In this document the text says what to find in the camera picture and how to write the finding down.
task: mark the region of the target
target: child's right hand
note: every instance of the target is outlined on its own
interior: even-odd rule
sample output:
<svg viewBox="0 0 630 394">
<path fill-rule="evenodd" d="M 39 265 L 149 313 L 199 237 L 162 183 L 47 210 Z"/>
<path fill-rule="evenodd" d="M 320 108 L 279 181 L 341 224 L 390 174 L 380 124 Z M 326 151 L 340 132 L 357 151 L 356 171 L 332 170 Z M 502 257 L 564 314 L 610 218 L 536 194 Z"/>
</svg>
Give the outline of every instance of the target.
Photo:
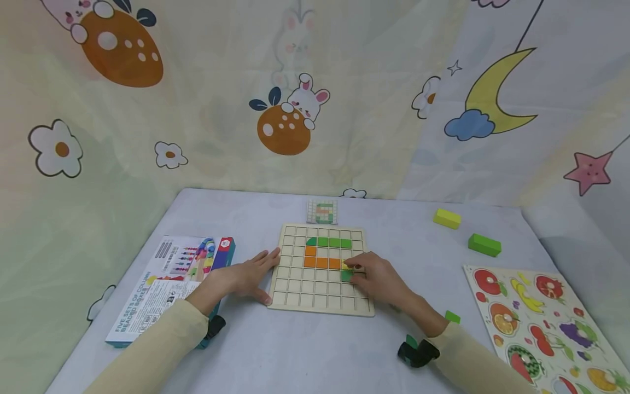
<svg viewBox="0 0 630 394">
<path fill-rule="evenodd" d="M 365 267 L 366 277 L 353 275 L 351 282 L 371 298 L 404 309 L 406 303 L 416 294 L 412 292 L 398 275 L 391 263 L 376 253 L 362 253 L 345 261 L 349 267 Z"/>
</svg>

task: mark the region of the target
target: small green block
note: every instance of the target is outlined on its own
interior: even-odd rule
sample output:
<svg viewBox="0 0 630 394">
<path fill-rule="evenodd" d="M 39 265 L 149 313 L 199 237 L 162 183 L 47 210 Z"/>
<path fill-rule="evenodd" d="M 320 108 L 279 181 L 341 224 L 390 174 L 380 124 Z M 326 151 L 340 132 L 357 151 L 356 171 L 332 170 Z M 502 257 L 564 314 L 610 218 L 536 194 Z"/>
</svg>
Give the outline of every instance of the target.
<svg viewBox="0 0 630 394">
<path fill-rule="evenodd" d="M 409 334 L 407 334 L 407 339 L 405 340 L 405 342 L 407 342 L 407 344 L 414 349 L 418 348 L 418 341 Z"/>
<path fill-rule="evenodd" d="M 501 243 L 483 235 L 473 234 L 468 238 L 468 249 L 476 250 L 491 257 L 497 257 L 501 253 Z"/>
<path fill-rule="evenodd" d="M 435 212 L 433 222 L 452 229 L 457 229 L 462 222 L 462 217 L 440 208 Z"/>
<path fill-rule="evenodd" d="M 341 270 L 341 281 L 350 282 L 350 278 L 354 275 L 354 271 Z"/>
<path fill-rule="evenodd" d="M 446 320 L 450 320 L 453 323 L 457 323 L 457 324 L 459 324 L 459 322 L 462 320 L 461 317 L 457 316 L 455 313 L 451 311 L 446 311 L 446 315 L 444 315 L 444 317 L 446 318 Z"/>
</svg>

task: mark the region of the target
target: pink star illustration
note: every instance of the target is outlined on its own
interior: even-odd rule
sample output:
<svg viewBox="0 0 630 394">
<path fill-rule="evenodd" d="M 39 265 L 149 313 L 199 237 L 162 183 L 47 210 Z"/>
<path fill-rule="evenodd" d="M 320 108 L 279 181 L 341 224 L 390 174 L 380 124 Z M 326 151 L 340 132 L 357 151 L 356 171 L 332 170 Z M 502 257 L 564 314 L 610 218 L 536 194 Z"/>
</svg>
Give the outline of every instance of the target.
<svg viewBox="0 0 630 394">
<path fill-rule="evenodd" d="M 580 197 L 585 195 L 593 185 L 607 185 L 610 178 L 606 174 L 606 164 L 612 156 L 612 152 L 608 152 L 598 158 L 583 153 L 575 153 L 575 164 L 577 168 L 564 176 L 564 179 L 570 179 L 580 184 Z"/>
</svg>

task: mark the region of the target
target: white table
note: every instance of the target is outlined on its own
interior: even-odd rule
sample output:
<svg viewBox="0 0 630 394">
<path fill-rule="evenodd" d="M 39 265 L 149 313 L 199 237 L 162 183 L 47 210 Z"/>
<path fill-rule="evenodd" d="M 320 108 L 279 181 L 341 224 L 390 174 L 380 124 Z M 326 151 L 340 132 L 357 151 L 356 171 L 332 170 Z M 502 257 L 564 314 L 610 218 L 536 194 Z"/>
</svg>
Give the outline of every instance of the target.
<svg viewBox="0 0 630 394">
<path fill-rule="evenodd" d="M 184 189 L 135 258 L 47 393 L 80 393 L 121 352 L 104 343 L 118 312 L 162 235 L 233 236 L 234 263 L 273 249 L 283 223 L 303 223 L 309 196 Z M 389 259 L 409 287 L 487 348 L 490 338 L 468 286 L 463 264 L 557 272 L 519 209 L 340 197 L 339 225 L 363 227 L 367 247 Z M 462 215 L 458 230 L 433 223 L 437 208 Z M 199 212 L 206 215 L 200 219 Z M 497 258 L 471 251 L 480 233 L 500 240 Z M 268 289 L 269 274 L 261 285 Z M 410 369 L 396 357 L 406 317 L 377 304 L 373 318 L 268 310 L 228 297 L 227 326 L 205 350 L 194 350 L 166 385 L 166 393 L 458 393 L 434 368 Z"/>
</svg>

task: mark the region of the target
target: yellow wooden block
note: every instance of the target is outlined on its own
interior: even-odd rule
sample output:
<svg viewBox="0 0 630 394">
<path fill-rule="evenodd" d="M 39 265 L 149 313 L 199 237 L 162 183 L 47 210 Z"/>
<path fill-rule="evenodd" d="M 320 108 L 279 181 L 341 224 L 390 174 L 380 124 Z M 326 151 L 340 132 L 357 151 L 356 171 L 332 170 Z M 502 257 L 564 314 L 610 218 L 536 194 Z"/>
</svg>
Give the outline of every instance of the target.
<svg viewBox="0 0 630 394">
<path fill-rule="evenodd" d="M 442 226 L 457 229 L 462 222 L 462 217 L 453 212 L 449 212 L 445 209 L 438 209 L 433 217 L 433 222 L 441 224 Z"/>
</svg>

